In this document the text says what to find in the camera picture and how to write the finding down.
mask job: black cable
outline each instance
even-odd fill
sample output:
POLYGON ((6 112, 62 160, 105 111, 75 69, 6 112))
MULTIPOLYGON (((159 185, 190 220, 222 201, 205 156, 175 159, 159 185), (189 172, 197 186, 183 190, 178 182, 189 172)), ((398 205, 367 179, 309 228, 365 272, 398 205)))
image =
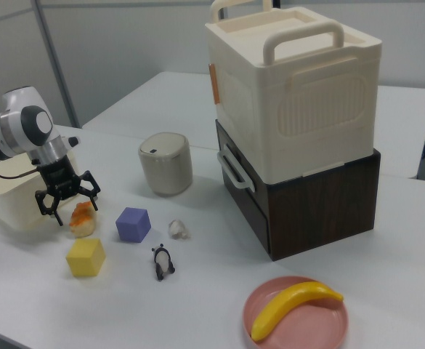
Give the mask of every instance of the black cable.
POLYGON ((17 178, 22 178, 24 176, 31 175, 31 174, 33 174, 37 171, 38 171, 38 169, 32 169, 31 171, 28 171, 28 172, 25 172, 25 173, 19 174, 18 176, 13 176, 13 177, 6 177, 6 176, 3 176, 2 174, 0 174, 0 178, 2 178, 3 180, 16 180, 17 178))

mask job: small white figurine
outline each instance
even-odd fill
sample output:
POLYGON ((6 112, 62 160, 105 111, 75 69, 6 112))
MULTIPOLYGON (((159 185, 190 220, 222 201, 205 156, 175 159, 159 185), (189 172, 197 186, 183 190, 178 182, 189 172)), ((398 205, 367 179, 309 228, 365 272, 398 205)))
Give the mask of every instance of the small white figurine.
POLYGON ((174 239, 191 237, 189 230, 181 220, 173 220, 169 224, 169 234, 174 239))

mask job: drawer handle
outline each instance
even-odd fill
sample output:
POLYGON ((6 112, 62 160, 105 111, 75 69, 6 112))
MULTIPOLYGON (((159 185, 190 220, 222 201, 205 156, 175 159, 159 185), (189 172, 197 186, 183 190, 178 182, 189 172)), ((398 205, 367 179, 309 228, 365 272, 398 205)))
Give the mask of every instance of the drawer handle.
POLYGON ((232 181, 233 185, 238 189, 246 189, 249 188, 254 193, 256 191, 254 187, 254 183, 252 179, 248 176, 245 169, 240 165, 236 157, 233 156, 232 152, 228 148, 228 145, 225 145, 224 148, 217 153, 217 158, 219 159, 219 163, 222 165, 223 170, 232 181), (240 182, 235 178, 235 175, 230 168, 230 165, 225 161, 227 159, 233 167, 238 171, 240 176, 243 178, 244 182, 240 182))

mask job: dark wooden box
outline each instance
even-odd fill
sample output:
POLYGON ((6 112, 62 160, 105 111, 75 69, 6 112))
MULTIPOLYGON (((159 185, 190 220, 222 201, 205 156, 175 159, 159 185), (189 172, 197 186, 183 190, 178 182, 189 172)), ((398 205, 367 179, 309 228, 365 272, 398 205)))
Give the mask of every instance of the dark wooden box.
MULTIPOLYGON (((272 260, 291 256, 373 229, 380 153, 307 177, 274 185, 259 175, 216 121, 220 149, 231 150, 255 185, 224 183, 272 260)), ((240 175, 232 172, 240 181, 240 175)))

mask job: yellow cube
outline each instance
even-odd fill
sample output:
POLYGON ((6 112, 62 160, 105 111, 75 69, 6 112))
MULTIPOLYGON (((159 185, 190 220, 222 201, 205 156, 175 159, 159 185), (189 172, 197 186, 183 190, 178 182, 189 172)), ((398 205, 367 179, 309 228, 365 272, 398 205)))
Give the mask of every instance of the yellow cube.
POLYGON ((101 240, 98 238, 75 240, 66 259, 73 276, 96 276, 105 260, 101 240))

